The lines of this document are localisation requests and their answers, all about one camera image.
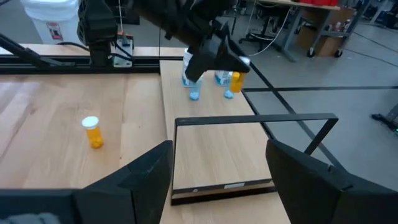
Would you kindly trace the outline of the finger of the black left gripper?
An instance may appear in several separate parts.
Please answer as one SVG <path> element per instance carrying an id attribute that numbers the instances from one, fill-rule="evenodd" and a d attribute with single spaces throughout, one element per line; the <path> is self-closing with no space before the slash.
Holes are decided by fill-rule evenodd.
<path id="1" fill-rule="evenodd" d="M 210 59 L 208 69 L 230 72 L 250 71 L 250 59 L 230 37 L 225 37 L 218 46 L 216 55 Z"/>

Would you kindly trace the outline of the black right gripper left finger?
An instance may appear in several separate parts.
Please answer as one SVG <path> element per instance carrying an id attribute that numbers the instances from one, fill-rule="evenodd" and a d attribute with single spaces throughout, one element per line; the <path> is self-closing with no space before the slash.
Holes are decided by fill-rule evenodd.
<path id="1" fill-rule="evenodd" d="M 82 189 L 2 189 L 1 223 L 159 223 L 172 159 L 166 140 Z"/>

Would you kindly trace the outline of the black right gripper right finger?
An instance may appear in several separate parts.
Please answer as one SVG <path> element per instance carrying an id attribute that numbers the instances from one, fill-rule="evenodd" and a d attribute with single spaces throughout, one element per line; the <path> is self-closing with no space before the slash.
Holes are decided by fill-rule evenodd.
<path id="1" fill-rule="evenodd" d="M 397 192 L 269 140 L 266 160 L 291 223 L 397 224 Z"/>

